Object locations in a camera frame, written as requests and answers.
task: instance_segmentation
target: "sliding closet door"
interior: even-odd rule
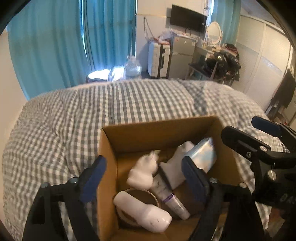
[[[232,87],[266,109],[292,56],[290,42],[280,29],[241,16],[236,47],[242,68]]]
[[[258,68],[246,92],[263,109],[268,107],[274,91],[284,76],[289,52],[289,40],[282,33],[267,26]]]
[[[252,18],[241,16],[237,35],[237,51],[242,68],[239,71],[239,81],[234,81],[232,87],[241,92],[249,87],[251,74],[263,39],[264,23]]]

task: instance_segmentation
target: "mini fridge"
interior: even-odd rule
[[[188,64],[192,62],[195,40],[175,36],[171,44],[168,78],[185,79]]]

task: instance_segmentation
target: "blue curtain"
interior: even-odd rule
[[[91,71],[79,0],[31,0],[8,25],[11,59],[27,99],[85,83]]]
[[[82,26],[91,71],[110,69],[135,52],[136,0],[82,0]]]
[[[211,22],[218,22],[223,31],[222,43],[235,44],[239,27],[241,0],[215,0]]]

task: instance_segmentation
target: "metal bolt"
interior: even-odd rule
[[[260,149],[264,152],[267,152],[267,148],[265,146],[260,146]]]
[[[276,173],[273,170],[269,170],[267,172],[268,177],[270,178],[270,180],[275,181],[276,180]]]
[[[285,201],[286,199],[287,199],[287,197],[288,197],[288,194],[284,194],[282,197],[281,197],[281,199],[279,200],[280,202],[283,202],[283,201]]]
[[[252,153],[250,151],[247,152],[247,158],[251,158]]]
[[[245,183],[243,183],[243,182],[239,183],[239,186],[240,186],[241,188],[247,188],[247,187],[248,187],[248,186],[247,186]]]
[[[70,183],[77,183],[78,182],[78,178],[77,177],[73,177],[70,179],[69,181]]]
[[[217,178],[210,177],[210,182],[211,183],[218,183],[218,179]]]
[[[48,186],[49,186],[49,183],[46,183],[46,182],[41,184],[42,188],[47,188]]]

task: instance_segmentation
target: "ceiling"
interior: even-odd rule
[[[256,0],[242,0],[242,8],[247,11],[248,15],[261,18],[279,26],[273,16],[265,10]]]

